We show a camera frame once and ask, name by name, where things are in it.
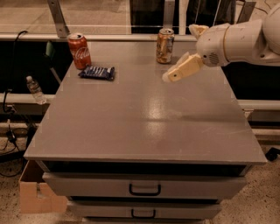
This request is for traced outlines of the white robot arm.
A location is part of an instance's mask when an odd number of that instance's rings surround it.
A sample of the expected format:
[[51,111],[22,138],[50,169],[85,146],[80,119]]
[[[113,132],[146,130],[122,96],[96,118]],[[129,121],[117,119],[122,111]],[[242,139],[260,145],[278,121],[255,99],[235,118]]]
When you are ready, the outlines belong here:
[[165,82],[179,81],[203,66],[224,67],[232,62],[280,66],[280,3],[264,19],[212,27],[192,24],[196,53],[185,53],[162,76]]

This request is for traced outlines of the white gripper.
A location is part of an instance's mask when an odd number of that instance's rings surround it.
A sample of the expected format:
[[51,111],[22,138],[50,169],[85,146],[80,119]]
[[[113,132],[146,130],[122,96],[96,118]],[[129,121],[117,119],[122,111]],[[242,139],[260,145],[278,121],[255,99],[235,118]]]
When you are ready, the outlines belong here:
[[179,81],[197,73],[205,64],[208,67],[224,67],[228,64],[224,41],[230,24],[220,24],[212,27],[191,24],[190,33],[198,40],[197,53],[185,53],[177,63],[170,67],[162,76],[165,82]]

